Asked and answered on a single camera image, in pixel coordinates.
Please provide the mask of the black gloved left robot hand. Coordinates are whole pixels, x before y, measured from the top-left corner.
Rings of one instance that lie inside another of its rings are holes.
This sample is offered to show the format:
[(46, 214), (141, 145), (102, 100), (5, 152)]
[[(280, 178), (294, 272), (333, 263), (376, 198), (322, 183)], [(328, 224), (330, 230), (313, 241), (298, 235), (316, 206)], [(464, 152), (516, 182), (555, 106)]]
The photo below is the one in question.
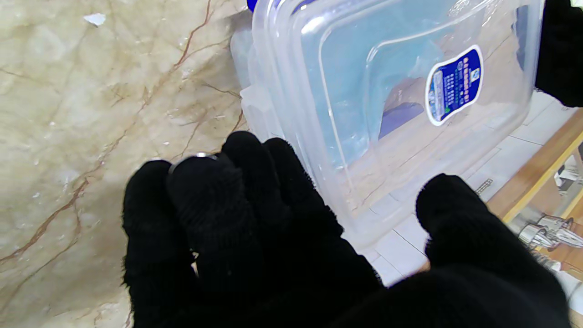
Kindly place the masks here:
[(569, 0), (547, 0), (535, 87), (564, 106), (583, 105), (583, 11)]

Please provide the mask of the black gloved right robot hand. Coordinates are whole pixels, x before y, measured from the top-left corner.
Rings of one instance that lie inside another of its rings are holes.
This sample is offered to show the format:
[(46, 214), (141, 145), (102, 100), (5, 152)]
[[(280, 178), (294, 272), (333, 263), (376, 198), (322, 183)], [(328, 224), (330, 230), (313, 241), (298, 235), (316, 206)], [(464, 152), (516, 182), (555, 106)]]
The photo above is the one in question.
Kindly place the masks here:
[(460, 177), (421, 189), (428, 270), (386, 287), (285, 140), (144, 163), (123, 198), (136, 328), (569, 328), (557, 278)]

